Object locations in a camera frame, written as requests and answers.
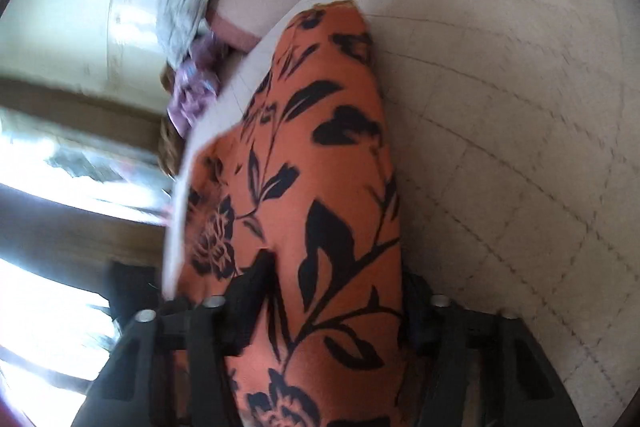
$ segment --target flower pattern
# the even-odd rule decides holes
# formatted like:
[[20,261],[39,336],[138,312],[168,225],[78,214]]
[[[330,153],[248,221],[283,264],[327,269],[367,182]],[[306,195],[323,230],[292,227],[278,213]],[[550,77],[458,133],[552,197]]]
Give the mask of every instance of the flower pattern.
[[269,370],[269,394],[246,396],[256,425],[262,427],[319,427],[320,412],[300,388],[289,386],[274,369]]
[[231,196],[227,196],[206,220],[193,248],[191,264],[201,275],[214,273],[220,280],[236,272],[236,256],[231,245],[235,220]]

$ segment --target orange floral fabric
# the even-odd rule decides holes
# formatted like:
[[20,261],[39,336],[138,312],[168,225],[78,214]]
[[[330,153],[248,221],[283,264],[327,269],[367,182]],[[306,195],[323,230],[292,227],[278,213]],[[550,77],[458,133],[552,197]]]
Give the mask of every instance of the orange floral fabric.
[[399,200],[371,45],[351,2],[297,15],[241,123],[194,164],[178,292],[220,295],[276,254],[253,342],[227,360],[255,425],[399,423]]

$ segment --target white wall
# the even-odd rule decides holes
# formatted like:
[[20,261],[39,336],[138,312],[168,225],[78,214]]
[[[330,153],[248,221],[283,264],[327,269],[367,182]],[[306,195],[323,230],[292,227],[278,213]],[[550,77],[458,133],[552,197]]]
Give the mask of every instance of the white wall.
[[156,0],[11,0],[0,73],[162,112]]

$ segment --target purple fabric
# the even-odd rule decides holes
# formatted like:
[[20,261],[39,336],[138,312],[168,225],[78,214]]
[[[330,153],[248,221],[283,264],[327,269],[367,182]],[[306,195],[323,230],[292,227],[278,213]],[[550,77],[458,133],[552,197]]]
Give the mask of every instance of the purple fabric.
[[167,107],[169,118],[183,138],[189,134],[209,103],[220,92],[220,80],[212,70],[227,53],[227,46],[213,32],[193,41],[191,57],[175,73],[174,93]]

